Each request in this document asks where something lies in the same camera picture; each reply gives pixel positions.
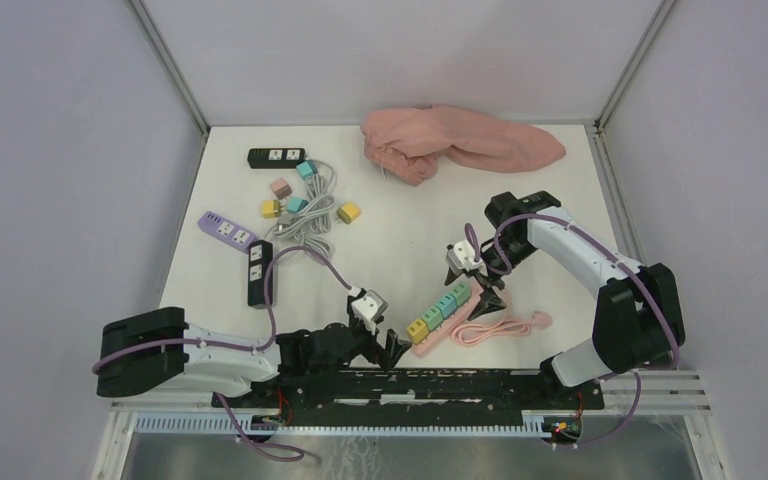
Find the purple power strip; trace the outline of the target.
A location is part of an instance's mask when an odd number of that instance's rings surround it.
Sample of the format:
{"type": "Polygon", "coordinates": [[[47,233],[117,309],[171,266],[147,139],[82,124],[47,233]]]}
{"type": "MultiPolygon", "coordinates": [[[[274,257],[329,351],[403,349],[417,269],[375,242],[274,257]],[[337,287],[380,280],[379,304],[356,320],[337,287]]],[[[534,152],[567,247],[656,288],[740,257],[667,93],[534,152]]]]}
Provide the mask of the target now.
{"type": "Polygon", "coordinates": [[[205,234],[242,253],[247,253],[258,240],[254,232],[213,211],[206,211],[197,225],[205,234]]]}

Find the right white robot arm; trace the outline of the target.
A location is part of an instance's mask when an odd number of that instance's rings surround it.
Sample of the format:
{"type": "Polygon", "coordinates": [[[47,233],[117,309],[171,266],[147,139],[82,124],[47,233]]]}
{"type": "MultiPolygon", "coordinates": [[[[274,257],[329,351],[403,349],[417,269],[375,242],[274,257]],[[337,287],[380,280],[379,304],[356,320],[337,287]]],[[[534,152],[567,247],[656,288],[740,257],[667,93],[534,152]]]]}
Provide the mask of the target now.
{"type": "Polygon", "coordinates": [[[446,252],[445,282],[466,276],[480,286],[471,319],[505,309],[500,296],[505,276],[536,251],[558,262],[596,301],[590,336],[540,364],[537,392],[545,405],[566,406],[578,386],[592,380],[678,366],[686,334],[676,278],[668,267],[645,265],[608,248],[546,191],[521,198],[498,194],[485,216],[494,228],[489,240],[479,242],[467,224],[464,240],[446,252]]]}

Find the black power strip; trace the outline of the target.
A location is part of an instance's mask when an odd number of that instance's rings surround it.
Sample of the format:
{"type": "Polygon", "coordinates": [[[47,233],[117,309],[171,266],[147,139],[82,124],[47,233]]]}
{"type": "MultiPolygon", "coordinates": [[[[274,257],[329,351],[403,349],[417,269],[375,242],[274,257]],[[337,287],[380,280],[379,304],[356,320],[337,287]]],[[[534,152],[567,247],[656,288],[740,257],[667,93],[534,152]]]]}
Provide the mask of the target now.
{"type": "Polygon", "coordinates": [[[295,169],[305,160],[304,148],[252,148],[247,154],[252,169],[295,169]]]}
{"type": "Polygon", "coordinates": [[[266,271],[274,258],[274,245],[264,239],[255,241],[248,252],[247,305],[255,309],[266,307],[266,294],[273,293],[272,280],[266,271]]]}

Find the pink power strip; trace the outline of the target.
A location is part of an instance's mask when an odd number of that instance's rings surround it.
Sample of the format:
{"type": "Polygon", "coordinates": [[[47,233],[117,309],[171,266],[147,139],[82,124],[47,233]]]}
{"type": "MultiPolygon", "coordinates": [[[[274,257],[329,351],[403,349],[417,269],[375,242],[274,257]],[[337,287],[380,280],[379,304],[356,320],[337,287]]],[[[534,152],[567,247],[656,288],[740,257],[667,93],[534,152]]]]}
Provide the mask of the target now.
{"type": "Polygon", "coordinates": [[[423,357],[430,353],[438,344],[446,340],[456,327],[467,321],[469,313],[478,301],[478,296],[479,294],[472,293],[470,300],[458,308],[449,318],[445,319],[436,330],[430,332],[422,343],[418,345],[412,343],[411,352],[417,357],[423,357]]]}

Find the teal plug adapter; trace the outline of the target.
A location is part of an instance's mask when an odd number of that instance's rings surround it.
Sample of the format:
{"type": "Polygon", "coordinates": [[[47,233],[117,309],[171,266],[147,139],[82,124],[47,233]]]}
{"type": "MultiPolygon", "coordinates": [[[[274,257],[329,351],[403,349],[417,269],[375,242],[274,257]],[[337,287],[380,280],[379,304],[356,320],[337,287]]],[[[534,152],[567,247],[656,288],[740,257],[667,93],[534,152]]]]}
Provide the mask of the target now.
{"type": "Polygon", "coordinates": [[[307,181],[318,174],[318,167],[314,161],[305,160],[296,165],[296,171],[304,181],[307,181]]]}

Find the green adapter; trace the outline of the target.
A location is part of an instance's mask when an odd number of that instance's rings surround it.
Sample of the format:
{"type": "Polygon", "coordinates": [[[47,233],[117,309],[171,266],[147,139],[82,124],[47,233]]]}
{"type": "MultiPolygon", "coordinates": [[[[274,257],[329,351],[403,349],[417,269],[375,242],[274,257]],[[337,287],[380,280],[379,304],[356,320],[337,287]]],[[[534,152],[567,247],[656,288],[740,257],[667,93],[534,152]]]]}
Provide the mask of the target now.
{"type": "Polygon", "coordinates": [[[445,320],[445,317],[438,307],[430,307],[423,313],[421,319],[426,324],[428,330],[433,332],[442,324],[442,322],[445,320]]]}
{"type": "Polygon", "coordinates": [[[458,308],[468,302],[472,296],[472,288],[468,282],[460,282],[454,286],[450,294],[455,299],[458,308]]]}

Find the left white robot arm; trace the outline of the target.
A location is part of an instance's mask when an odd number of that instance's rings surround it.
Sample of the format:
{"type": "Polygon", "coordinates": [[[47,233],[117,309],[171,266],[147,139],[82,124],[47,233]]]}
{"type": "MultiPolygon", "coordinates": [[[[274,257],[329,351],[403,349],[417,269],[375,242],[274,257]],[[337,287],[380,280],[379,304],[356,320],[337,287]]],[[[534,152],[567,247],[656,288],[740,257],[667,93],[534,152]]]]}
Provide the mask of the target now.
{"type": "Polygon", "coordinates": [[[357,357],[390,370],[410,347],[394,330],[379,343],[357,318],[268,340],[219,334],[187,322],[180,307],[164,307],[106,325],[92,371],[102,398],[219,393],[259,407],[272,399],[274,381],[338,372],[357,357]]]}

